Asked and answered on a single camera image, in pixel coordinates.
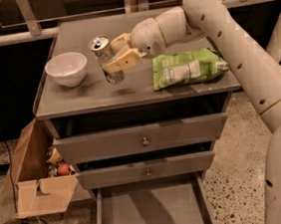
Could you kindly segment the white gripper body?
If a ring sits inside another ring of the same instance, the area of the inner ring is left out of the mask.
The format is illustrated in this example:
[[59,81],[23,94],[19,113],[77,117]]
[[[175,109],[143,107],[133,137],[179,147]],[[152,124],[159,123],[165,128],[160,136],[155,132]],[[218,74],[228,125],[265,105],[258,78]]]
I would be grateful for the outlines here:
[[130,34],[135,49],[147,57],[156,57],[175,42],[183,42],[188,36],[187,20],[182,8],[174,7],[154,18],[136,24]]

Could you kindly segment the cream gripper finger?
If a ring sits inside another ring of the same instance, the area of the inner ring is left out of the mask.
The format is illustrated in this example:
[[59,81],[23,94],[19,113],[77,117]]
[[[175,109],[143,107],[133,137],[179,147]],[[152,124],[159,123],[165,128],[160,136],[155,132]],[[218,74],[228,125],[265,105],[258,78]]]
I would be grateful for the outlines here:
[[106,63],[103,63],[104,71],[108,73],[116,73],[119,70],[127,70],[136,66],[142,57],[146,56],[146,52],[136,49],[127,49],[124,53],[113,56]]
[[129,33],[120,34],[117,38],[112,40],[112,48],[115,53],[118,53],[121,50],[127,50],[131,46],[131,34]]

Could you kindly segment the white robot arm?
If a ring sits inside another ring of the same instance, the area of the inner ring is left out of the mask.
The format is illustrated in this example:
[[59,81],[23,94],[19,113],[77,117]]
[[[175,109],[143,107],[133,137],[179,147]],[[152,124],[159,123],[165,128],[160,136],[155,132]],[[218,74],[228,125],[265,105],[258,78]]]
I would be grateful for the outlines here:
[[201,31],[228,62],[268,129],[272,132],[265,163],[265,221],[281,224],[281,66],[228,13],[222,0],[183,0],[154,19],[137,24],[112,41],[114,55],[103,64],[117,73],[156,56],[170,44]]

